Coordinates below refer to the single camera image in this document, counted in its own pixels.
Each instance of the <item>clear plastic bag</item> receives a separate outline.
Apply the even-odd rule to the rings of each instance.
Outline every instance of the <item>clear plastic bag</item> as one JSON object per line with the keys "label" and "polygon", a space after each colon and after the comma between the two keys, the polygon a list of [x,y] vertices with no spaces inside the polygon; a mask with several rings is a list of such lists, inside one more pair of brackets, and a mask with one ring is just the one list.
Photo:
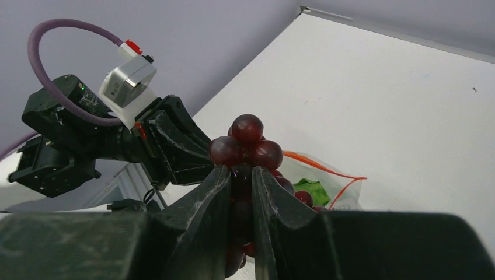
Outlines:
{"label": "clear plastic bag", "polygon": [[343,174],[317,158],[299,152],[284,152],[278,171],[292,182],[296,191],[305,190],[315,205],[331,210],[362,210],[361,183],[365,177]]}

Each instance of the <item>table surface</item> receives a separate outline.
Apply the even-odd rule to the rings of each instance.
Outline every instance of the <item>table surface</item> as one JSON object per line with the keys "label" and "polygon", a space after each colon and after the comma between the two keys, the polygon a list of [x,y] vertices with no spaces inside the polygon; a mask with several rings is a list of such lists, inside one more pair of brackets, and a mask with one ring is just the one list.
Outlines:
{"label": "table surface", "polygon": [[463,217],[495,256],[495,65],[301,15],[195,117],[368,177],[364,209]]}

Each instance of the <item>purple cable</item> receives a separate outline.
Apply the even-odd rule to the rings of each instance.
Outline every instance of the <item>purple cable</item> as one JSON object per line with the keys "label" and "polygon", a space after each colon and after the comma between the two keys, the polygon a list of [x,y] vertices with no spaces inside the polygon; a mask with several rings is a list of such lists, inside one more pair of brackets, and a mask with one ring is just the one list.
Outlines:
{"label": "purple cable", "polygon": [[34,74],[36,74],[38,80],[40,80],[40,83],[45,87],[46,90],[48,90],[49,93],[51,93],[52,97],[56,101],[58,101],[62,106],[69,110],[69,112],[89,123],[101,125],[104,127],[119,125],[121,122],[118,118],[101,118],[92,115],[82,108],[78,107],[76,104],[70,101],[70,99],[67,98],[48,77],[45,69],[43,68],[43,64],[41,63],[39,50],[40,41],[42,36],[46,32],[58,27],[73,27],[87,30],[107,38],[117,46],[122,45],[122,40],[120,40],[117,36],[113,35],[109,31],[90,23],[81,22],[80,20],[75,19],[52,19],[40,23],[38,26],[36,26],[31,32],[29,40],[27,41],[27,56],[29,57],[29,63],[31,63]]}
{"label": "purple cable", "polygon": [[14,151],[18,146],[21,146],[24,142],[35,137],[36,135],[38,135],[38,132],[36,131],[30,132],[29,134],[24,135],[21,139],[17,140],[16,142],[10,144],[7,148],[3,149],[0,152],[0,160],[3,160],[11,151]]}

